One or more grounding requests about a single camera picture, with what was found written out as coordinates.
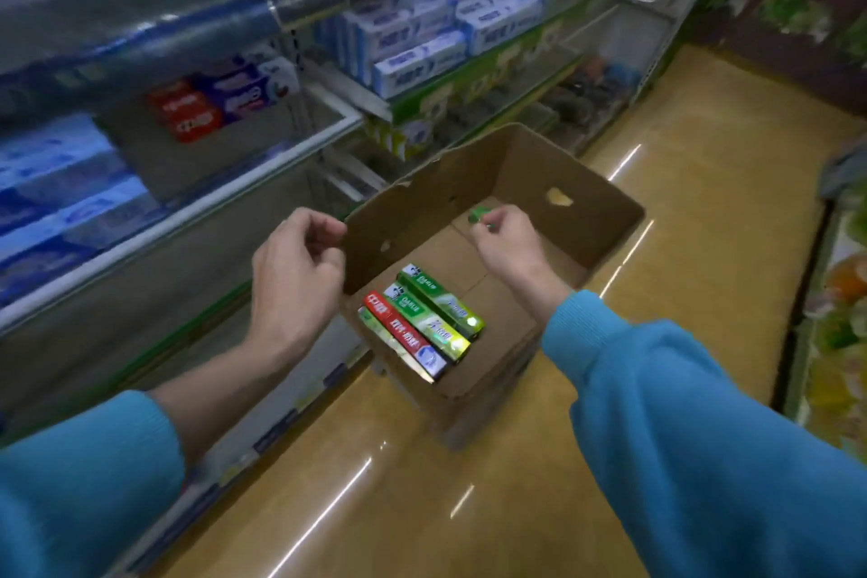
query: ribbed cuff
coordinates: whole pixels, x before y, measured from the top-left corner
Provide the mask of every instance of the ribbed cuff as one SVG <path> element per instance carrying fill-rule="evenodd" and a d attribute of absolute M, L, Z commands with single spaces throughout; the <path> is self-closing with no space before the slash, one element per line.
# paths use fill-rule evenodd
<path fill-rule="evenodd" d="M 615 335 L 629 323 L 606 307 L 589 290 L 581 290 L 561 304 L 548 321 L 542 351 L 579 389 L 584 372 Z"/>

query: person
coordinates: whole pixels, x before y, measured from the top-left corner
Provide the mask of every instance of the person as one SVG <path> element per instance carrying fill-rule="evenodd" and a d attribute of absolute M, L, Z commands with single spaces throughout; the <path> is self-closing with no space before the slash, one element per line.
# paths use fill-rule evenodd
<path fill-rule="evenodd" d="M 0 575 L 100 575 L 194 464 L 287 375 L 336 310 L 346 228 L 297 210 L 256 252 L 238 348 L 0 455 Z M 512 206 L 471 230 L 578 391 L 578 445 L 648 572 L 867 575 L 867 471 L 741 393 L 672 322 L 630 325 L 545 260 Z"/>

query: shiny floor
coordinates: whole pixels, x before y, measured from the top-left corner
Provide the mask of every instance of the shiny floor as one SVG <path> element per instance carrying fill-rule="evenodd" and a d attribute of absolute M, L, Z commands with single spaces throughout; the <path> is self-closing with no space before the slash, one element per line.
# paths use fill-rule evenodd
<path fill-rule="evenodd" d="M 648 210 L 589 288 L 631 321 L 680 323 L 766 401 L 818 223 L 818 169 L 859 125 L 684 49 L 583 158 Z M 574 398 L 538 357 L 450 452 L 366 371 L 154 575 L 643 575 L 572 437 Z"/>

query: blue sleeve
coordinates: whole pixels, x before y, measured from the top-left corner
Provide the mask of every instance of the blue sleeve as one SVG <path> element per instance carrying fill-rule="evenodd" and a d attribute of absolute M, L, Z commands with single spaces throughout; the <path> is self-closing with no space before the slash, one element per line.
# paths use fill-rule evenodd
<path fill-rule="evenodd" d="M 746 397 L 677 325 L 630 326 L 582 291 L 543 349 L 651 575 L 867 575 L 867 470 Z"/>
<path fill-rule="evenodd" d="M 125 392 L 0 452 L 0 575 L 98 578 L 179 495 L 171 422 Z"/>

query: brown cardboard box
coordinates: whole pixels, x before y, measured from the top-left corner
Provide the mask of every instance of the brown cardboard box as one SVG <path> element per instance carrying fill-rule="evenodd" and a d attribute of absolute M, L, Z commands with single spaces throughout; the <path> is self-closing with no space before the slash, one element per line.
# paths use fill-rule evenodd
<path fill-rule="evenodd" d="M 541 329 L 511 291 L 485 271 L 468 240 L 469 211 L 513 203 L 530 216 L 549 261 L 579 288 L 641 223 L 644 210 L 604 178 L 526 126 L 510 123 L 384 190 L 347 219 L 341 308 L 401 387 L 441 430 L 504 392 L 532 357 Z M 407 263 L 437 278 L 485 321 L 461 363 L 429 385 L 358 321 L 370 290 Z"/>

